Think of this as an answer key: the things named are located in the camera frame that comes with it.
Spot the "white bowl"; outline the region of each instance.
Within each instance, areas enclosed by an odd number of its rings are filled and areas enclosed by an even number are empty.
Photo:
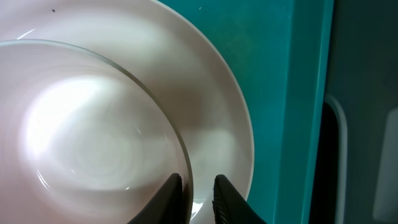
[[[0,208],[21,204],[0,220],[127,223],[175,172],[192,206],[182,138],[123,68],[72,45],[15,40],[0,42],[0,71]]]

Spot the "teal surface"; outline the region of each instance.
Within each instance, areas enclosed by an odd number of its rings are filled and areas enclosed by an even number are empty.
[[[267,223],[308,223],[333,0],[162,0],[220,51],[248,104],[248,202]]]

